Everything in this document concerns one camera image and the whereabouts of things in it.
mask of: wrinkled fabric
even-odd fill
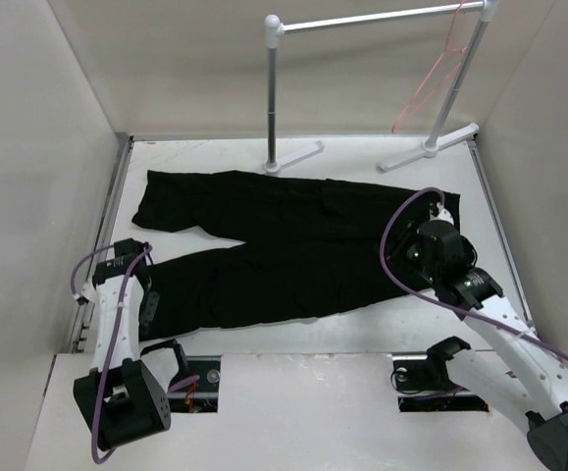
[[[382,271],[379,241],[390,216],[414,192],[244,172],[149,171],[134,223],[165,232],[198,226],[246,243],[151,267],[160,300],[143,340],[201,327],[324,317],[403,295]],[[445,197],[458,226],[459,195]],[[428,220],[437,201],[433,194],[416,200],[394,233],[408,220]],[[396,272],[411,288],[426,287],[414,274]]]

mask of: white enclosure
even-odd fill
[[[198,230],[143,234],[129,218],[147,168],[259,171],[267,155],[264,17],[276,13],[297,23],[441,3],[450,2],[0,0],[0,470],[25,463],[27,471],[92,468],[89,434],[72,400],[72,378],[85,374],[89,360],[60,355],[47,382],[54,355],[73,351],[70,269],[94,247],[101,224],[113,239],[149,238],[158,260],[234,243]],[[476,17],[460,16],[455,46],[466,45]],[[322,154],[282,176],[437,184],[462,193],[463,229],[483,267],[515,308],[523,310],[527,300],[541,337],[568,351],[568,1],[501,0],[443,130],[481,127],[486,178],[467,143],[399,174],[373,167],[420,140],[387,133],[441,51],[450,21],[287,38],[279,59],[281,152],[328,137]],[[457,62],[449,60],[436,83]],[[445,92],[446,86],[405,131],[427,132]],[[120,211],[113,228],[103,213],[112,183],[120,187],[114,176],[129,135],[140,141],[124,191],[114,192]],[[239,137],[245,140],[222,139]],[[486,419],[395,413],[382,376],[387,354],[425,349],[448,335],[488,348],[455,316],[407,297],[316,322],[184,336],[190,354],[227,355],[219,416],[177,419],[171,433],[134,444],[108,469],[217,469],[225,467],[223,458],[239,462],[251,450],[246,469],[269,469],[272,456],[282,469],[299,470],[540,469],[525,438],[496,413]],[[333,361],[324,353],[340,356]],[[318,378],[323,370],[328,381]],[[241,400],[249,379],[255,409]],[[262,382],[282,386],[267,400]],[[300,387],[288,395],[290,384]],[[324,402],[314,407],[318,398]],[[281,429],[276,419],[284,420]],[[236,448],[226,441],[234,427]],[[468,433],[457,433],[460,427]],[[299,428],[289,440],[280,434]],[[200,440],[208,434],[217,452]],[[431,455],[414,454],[421,438]],[[288,455],[291,446],[300,452]],[[188,448],[197,452],[185,457]],[[494,465],[496,459],[502,461]]]

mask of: pant leg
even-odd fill
[[[398,276],[414,289],[426,285]],[[160,300],[142,340],[324,317],[403,295],[367,242],[250,243],[154,265],[151,278]]]
[[[244,172],[148,172],[133,222],[176,232],[200,226],[212,236],[246,242],[276,240],[379,240],[390,216],[415,190],[333,180],[282,179]],[[435,194],[416,200],[408,219],[429,217]],[[459,195],[446,194],[459,225]]]

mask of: screw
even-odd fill
[[[221,381],[221,372],[218,370],[209,370],[207,372],[207,381],[210,383],[218,383]]]
[[[404,367],[401,366],[396,370],[394,370],[394,372],[395,372],[395,378],[399,383],[408,381],[408,370],[406,370]]]

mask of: white table surface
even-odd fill
[[[283,169],[282,178],[338,179],[413,189],[433,185],[460,193],[462,234],[478,250],[479,266],[501,284],[513,307],[522,312],[519,295],[512,283],[511,272],[466,142],[445,149],[434,159],[424,159],[388,174],[380,174],[376,164],[396,152],[418,145],[420,137],[287,138],[278,140],[278,150],[280,155],[284,155],[319,138],[325,143],[325,150]],[[236,241],[211,237],[197,228],[175,234],[147,231],[138,228],[130,220],[144,193],[147,170],[260,172],[265,152],[264,139],[136,142],[112,241],[127,237],[148,240],[153,244],[152,254],[158,262],[196,251],[238,244]],[[450,336],[459,336],[476,348],[489,348],[452,313],[409,296],[318,320],[232,330],[201,329],[179,339],[189,355],[203,355],[423,351]]]
[[[89,362],[58,356],[26,471],[544,470],[496,411],[400,413],[380,353],[225,355],[218,413],[173,414],[99,468],[72,396]]]

